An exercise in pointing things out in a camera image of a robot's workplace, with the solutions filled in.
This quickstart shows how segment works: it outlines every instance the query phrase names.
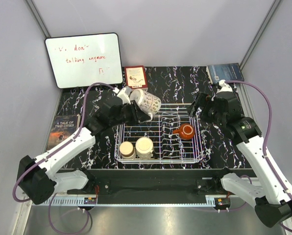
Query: white enclosure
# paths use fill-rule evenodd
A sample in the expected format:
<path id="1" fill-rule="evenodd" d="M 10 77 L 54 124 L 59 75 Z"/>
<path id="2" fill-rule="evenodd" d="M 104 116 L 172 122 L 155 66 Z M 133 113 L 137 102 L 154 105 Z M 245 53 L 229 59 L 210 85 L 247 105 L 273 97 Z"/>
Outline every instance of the white enclosure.
<path id="1" fill-rule="evenodd" d="M 292 0 L 283 1 L 243 69 L 246 81 L 260 87 L 272 105 L 268 147 L 292 182 Z M 264 99 L 248 89 L 263 133 L 268 124 Z"/>
<path id="2" fill-rule="evenodd" d="M 46 146 L 60 89 L 26 2 L 0 0 L 0 235 L 11 234 L 19 160 Z M 34 0 L 51 37 L 116 32 L 123 66 L 241 62 L 273 0 Z M 292 183 L 292 0 L 283 0 L 243 68 L 270 98 L 268 147 Z M 268 110 L 247 89 L 265 133 Z"/>
<path id="3" fill-rule="evenodd" d="M 240 62 L 273 0 L 35 0 L 52 37 L 116 32 L 123 66 Z"/>

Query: marble pattern surface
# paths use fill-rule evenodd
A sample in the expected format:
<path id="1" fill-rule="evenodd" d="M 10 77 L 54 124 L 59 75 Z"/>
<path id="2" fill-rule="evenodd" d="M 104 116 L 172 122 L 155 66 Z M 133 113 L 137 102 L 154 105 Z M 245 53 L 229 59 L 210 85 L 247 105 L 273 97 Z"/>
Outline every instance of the marble pattern surface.
<path id="1" fill-rule="evenodd" d="M 192 103 L 197 92 L 213 95 L 206 67 L 146 67 L 148 91 L 162 103 Z M 64 89 L 57 115 L 81 114 L 86 88 Z M 93 115 L 102 100 L 115 95 L 110 89 L 93 88 L 87 98 L 86 116 Z M 191 168 L 250 168 L 245 157 L 223 136 L 220 129 L 203 121 L 199 122 L 202 158 L 195 164 L 122 164 L 114 158 L 116 129 L 107 132 L 104 139 L 80 153 L 63 168 L 108 169 L 191 169 Z"/>

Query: whiteboard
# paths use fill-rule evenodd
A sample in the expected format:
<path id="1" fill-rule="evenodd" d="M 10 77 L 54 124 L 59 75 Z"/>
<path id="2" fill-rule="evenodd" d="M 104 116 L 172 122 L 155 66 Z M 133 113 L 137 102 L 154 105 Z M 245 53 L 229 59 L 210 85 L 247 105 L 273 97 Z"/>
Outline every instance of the whiteboard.
<path id="1" fill-rule="evenodd" d="M 123 81 L 116 33 L 48 38 L 45 44 L 59 88 Z"/>

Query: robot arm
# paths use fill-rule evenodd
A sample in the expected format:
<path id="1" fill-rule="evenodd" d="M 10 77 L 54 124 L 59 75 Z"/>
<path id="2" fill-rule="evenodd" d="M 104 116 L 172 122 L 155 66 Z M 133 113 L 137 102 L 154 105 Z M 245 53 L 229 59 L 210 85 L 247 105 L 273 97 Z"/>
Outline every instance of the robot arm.
<path id="1" fill-rule="evenodd" d="M 199 93 L 195 102 L 188 108 L 188 113 L 193 116 L 200 108 L 201 120 L 216 124 L 244 154 L 258 177 L 262 189 L 240 179 L 235 173 L 223 174 L 220 183 L 224 190 L 234 193 L 250 204 L 259 219 L 266 226 L 272 227 L 292 216 L 292 201 L 263 156 L 264 138 L 257 124 L 253 119 L 242 115 L 242 107 L 232 88 L 225 84 L 224 80 L 220 81 L 219 85 L 220 88 L 214 97 Z M 268 150 L 266 157 L 292 195 L 292 185 Z"/>
<path id="2" fill-rule="evenodd" d="M 151 120 L 151 115 L 144 113 L 135 101 L 130 101 L 130 88 L 123 88 L 117 97 L 107 100 L 85 121 L 84 127 L 78 129 L 69 138 L 53 149 L 31 159 L 25 156 L 21 159 L 18 177 L 28 168 L 42 159 L 46 161 L 34 168 L 19 183 L 27 196 L 38 205 L 45 202 L 53 193 L 80 189 L 89 193 L 94 189 L 95 178 L 85 169 L 72 172 L 57 173 L 68 161 L 83 150 L 93 146 L 104 136 L 104 132 L 119 124 L 139 124 Z M 46 157 L 55 152 L 51 158 Z"/>

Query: whiteboard frame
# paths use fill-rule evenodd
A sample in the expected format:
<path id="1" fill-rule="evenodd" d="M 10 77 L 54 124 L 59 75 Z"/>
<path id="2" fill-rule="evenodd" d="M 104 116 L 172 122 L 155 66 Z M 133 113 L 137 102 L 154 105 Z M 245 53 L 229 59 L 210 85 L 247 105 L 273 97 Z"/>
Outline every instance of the whiteboard frame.
<path id="1" fill-rule="evenodd" d="M 46 41 L 48 39 L 54 39 L 54 38 L 72 38 L 72 37 L 81 37 L 81 36 L 93 36 L 93 35 L 102 35 L 102 34 L 116 34 L 117 38 L 118 38 L 118 46 L 119 46 L 119 54 L 120 54 L 120 64 L 121 64 L 121 69 L 122 69 L 122 72 L 123 72 L 123 66 L 122 66 L 122 59 L 121 59 L 121 50 L 120 50 L 120 41 L 119 41 L 119 36 L 116 32 L 110 32 L 110 33 L 94 33 L 94 34 L 81 34 L 81 35 L 72 35 L 72 36 L 62 36 L 62 37 L 50 37 L 50 38 L 46 38 L 44 40 L 44 43 L 45 43 L 45 47 L 46 47 L 46 51 L 47 51 L 47 55 L 48 55 L 48 59 L 49 59 L 49 62 L 50 62 L 50 65 L 51 65 L 51 71 L 52 71 L 52 74 L 53 74 L 53 77 L 54 77 L 54 81 L 56 83 L 56 86 L 57 88 L 59 89 L 71 89 L 71 88 L 75 88 L 75 87 L 64 87 L 64 88 L 60 88 L 57 84 L 57 80 L 56 80 L 56 77 L 55 77 L 55 74 L 54 74 L 54 71 L 53 71 L 53 66 L 52 66 L 52 63 L 51 63 L 51 59 L 50 59 L 50 55 L 48 53 L 48 49 L 47 49 L 47 44 L 46 44 Z M 123 79 L 125 80 L 125 78 L 122 78 L 122 82 L 121 83 L 112 83 L 110 84 L 111 86 L 112 85 L 120 85 L 123 83 Z"/>

